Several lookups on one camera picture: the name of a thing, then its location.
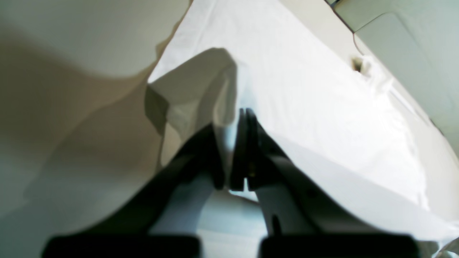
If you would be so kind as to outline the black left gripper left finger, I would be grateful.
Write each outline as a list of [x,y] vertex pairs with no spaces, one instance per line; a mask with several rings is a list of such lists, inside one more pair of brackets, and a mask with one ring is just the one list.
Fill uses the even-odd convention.
[[43,257],[201,258],[197,224],[224,178],[215,132],[208,124],[120,209],[81,232],[51,238]]

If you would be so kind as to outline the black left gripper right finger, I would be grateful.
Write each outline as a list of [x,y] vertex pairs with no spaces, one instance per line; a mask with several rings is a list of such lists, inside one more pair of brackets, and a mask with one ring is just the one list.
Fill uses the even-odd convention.
[[418,258],[412,237],[385,233],[346,211],[306,176],[258,123],[239,110],[230,188],[255,192],[268,236],[260,258]]

